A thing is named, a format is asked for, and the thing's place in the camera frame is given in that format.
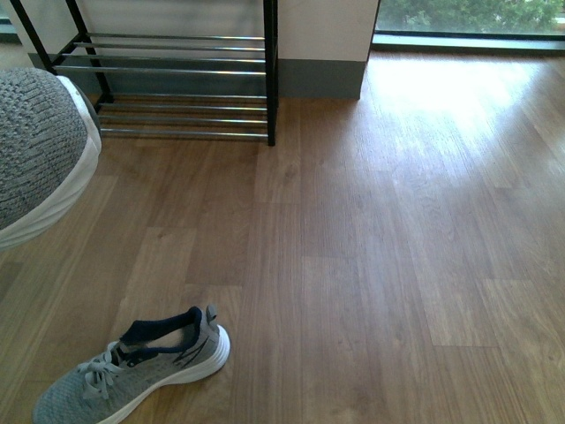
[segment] shoelace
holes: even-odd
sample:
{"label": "shoelace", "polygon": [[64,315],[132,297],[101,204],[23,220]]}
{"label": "shoelace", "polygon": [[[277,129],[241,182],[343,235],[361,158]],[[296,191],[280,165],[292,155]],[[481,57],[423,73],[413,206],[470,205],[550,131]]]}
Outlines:
{"label": "shoelace", "polygon": [[108,386],[114,385],[114,378],[123,370],[112,364],[112,350],[117,342],[108,345],[108,350],[77,366],[77,372],[85,376],[84,399],[109,398]]}

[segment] green foliage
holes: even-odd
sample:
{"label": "green foliage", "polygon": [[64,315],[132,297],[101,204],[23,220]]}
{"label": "green foliage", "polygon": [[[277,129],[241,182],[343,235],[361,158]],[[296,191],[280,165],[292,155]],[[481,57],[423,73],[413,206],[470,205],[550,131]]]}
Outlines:
{"label": "green foliage", "polygon": [[563,0],[381,0],[382,30],[547,34]]}

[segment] knit upper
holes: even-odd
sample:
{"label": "knit upper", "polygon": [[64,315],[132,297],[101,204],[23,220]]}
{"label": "knit upper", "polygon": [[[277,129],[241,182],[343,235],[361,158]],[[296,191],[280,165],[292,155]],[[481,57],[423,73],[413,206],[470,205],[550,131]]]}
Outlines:
{"label": "knit upper", "polygon": [[87,129],[63,84],[34,68],[0,71],[0,230],[69,175]]}

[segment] sneaker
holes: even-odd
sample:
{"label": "sneaker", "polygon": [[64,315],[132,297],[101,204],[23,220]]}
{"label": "sneaker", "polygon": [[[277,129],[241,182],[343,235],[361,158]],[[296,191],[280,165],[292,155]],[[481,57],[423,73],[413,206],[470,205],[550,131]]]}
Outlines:
{"label": "sneaker", "polygon": [[41,395],[34,424],[114,424],[166,384],[195,382],[218,371],[230,338],[214,306],[191,307],[161,321],[136,321],[108,350],[80,364]]}

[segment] white sole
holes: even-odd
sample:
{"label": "white sole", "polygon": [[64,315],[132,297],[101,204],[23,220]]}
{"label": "white sole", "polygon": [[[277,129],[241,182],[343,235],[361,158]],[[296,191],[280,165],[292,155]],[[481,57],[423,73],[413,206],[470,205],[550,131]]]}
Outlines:
{"label": "white sole", "polygon": [[159,382],[156,382],[153,386],[149,387],[139,396],[134,398],[129,404],[109,416],[107,419],[99,421],[98,424],[117,424],[118,422],[125,420],[125,418],[132,413],[147,396],[162,386],[197,382],[198,380],[206,378],[222,368],[223,364],[225,364],[226,360],[228,360],[228,356],[230,356],[230,337],[223,327],[218,327],[220,329],[218,348],[210,358],[198,365],[195,365],[194,367],[184,369],[183,371],[169,375],[167,378],[163,378]]}

